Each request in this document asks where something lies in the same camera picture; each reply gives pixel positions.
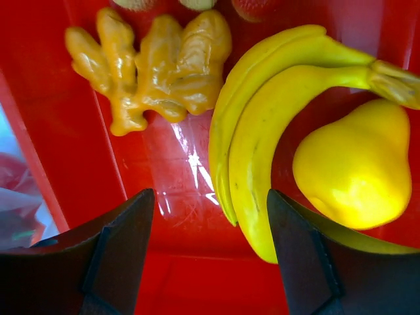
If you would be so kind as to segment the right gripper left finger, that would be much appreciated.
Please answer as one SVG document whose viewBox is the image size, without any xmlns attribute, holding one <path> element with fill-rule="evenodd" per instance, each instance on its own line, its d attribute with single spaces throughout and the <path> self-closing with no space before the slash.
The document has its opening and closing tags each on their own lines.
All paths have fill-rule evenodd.
<svg viewBox="0 0 420 315">
<path fill-rule="evenodd" d="M 133 314 L 154 216 L 145 189 L 127 200 L 100 232 L 81 290 L 80 314 Z"/>
</svg>

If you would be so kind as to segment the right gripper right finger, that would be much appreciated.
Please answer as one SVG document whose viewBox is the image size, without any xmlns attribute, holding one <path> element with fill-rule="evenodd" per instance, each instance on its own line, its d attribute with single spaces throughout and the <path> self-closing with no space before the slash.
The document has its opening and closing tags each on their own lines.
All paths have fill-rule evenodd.
<svg viewBox="0 0 420 315">
<path fill-rule="evenodd" d="M 344 314 L 343 287 L 322 235 L 276 190 L 267 209 L 289 313 Z"/>
</svg>

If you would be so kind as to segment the clear zip top bag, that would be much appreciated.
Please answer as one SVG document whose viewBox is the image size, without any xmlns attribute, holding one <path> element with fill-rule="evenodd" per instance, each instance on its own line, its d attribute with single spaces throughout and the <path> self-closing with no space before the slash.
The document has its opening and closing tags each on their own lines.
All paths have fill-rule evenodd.
<svg viewBox="0 0 420 315">
<path fill-rule="evenodd" d="M 59 231 L 1 110 L 1 249 L 31 247 Z"/>
</svg>

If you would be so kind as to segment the strawberry pile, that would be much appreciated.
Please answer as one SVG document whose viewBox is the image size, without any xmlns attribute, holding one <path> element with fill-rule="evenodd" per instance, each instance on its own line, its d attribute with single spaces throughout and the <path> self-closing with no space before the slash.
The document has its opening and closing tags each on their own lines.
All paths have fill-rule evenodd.
<svg viewBox="0 0 420 315">
<path fill-rule="evenodd" d="M 166 1 L 115 0 L 112 1 L 129 11 L 148 11 L 162 6 Z M 230 1 L 237 14 L 248 22 L 260 22 L 279 9 L 284 1 Z M 191 11 L 203 12 L 215 8 L 218 1 L 178 1 Z"/>
</svg>

